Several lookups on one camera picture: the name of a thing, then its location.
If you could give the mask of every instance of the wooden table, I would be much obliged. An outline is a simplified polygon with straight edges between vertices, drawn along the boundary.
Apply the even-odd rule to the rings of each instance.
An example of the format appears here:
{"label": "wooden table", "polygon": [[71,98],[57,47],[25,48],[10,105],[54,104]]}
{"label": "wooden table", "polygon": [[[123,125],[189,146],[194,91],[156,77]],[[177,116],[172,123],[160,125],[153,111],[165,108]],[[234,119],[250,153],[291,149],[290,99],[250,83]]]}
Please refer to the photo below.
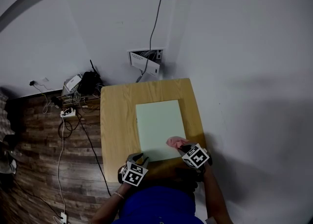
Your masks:
{"label": "wooden table", "polygon": [[[141,152],[136,104],[168,100],[179,101],[186,138],[205,148],[198,106],[189,79],[124,84],[101,89],[101,145],[107,181],[117,182],[117,170],[128,155]],[[151,162],[147,177],[172,177],[173,169],[181,166],[187,167],[181,158]]]}

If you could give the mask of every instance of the black and white marker cube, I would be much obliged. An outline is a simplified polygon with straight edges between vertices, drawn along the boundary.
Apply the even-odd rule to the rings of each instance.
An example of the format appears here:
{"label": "black and white marker cube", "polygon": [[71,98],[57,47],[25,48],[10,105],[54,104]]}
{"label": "black and white marker cube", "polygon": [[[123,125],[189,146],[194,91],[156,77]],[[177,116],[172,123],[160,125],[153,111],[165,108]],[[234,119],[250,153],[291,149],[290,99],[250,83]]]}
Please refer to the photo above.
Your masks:
{"label": "black and white marker cube", "polygon": [[147,172],[148,169],[127,161],[122,172],[122,180],[131,185],[138,186]]}
{"label": "black and white marker cube", "polygon": [[209,158],[209,155],[200,147],[199,144],[195,145],[182,157],[184,162],[191,168],[201,167]]}

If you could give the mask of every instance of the blue shirt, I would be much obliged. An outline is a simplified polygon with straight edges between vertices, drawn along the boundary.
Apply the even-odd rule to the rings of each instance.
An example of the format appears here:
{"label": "blue shirt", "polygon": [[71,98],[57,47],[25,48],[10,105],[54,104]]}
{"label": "blue shirt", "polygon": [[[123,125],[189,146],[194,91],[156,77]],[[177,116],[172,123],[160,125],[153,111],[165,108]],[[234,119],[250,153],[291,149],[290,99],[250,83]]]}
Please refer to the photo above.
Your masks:
{"label": "blue shirt", "polygon": [[126,199],[114,224],[203,224],[195,212],[195,203],[186,193],[154,186]]}

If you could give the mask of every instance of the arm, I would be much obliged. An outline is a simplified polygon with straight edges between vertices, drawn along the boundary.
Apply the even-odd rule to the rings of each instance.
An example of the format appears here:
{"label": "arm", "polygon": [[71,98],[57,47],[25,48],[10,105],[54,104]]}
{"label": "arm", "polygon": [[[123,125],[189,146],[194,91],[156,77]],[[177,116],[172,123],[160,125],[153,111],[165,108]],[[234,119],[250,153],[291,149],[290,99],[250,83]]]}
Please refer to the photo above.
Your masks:
{"label": "arm", "polygon": [[[130,184],[123,183],[116,192],[125,197],[127,192],[131,189],[131,187],[132,186]],[[93,216],[91,223],[92,224],[112,223],[123,201],[124,200],[119,195],[112,194],[112,196],[104,202],[104,204]]]}
{"label": "arm", "polygon": [[205,164],[204,188],[207,216],[214,217],[217,224],[233,224],[219,185],[208,163]]}

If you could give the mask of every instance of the bracelet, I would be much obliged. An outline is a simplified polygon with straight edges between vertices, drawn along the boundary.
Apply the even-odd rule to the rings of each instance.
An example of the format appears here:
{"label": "bracelet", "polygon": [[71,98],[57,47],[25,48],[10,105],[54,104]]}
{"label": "bracelet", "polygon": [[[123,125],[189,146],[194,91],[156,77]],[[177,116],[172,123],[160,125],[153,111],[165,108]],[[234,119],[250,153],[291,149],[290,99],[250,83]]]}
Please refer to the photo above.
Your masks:
{"label": "bracelet", "polygon": [[118,195],[120,198],[122,198],[123,200],[125,199],[124,196],[122,196],[121,194],[114,192],[114,194]]}

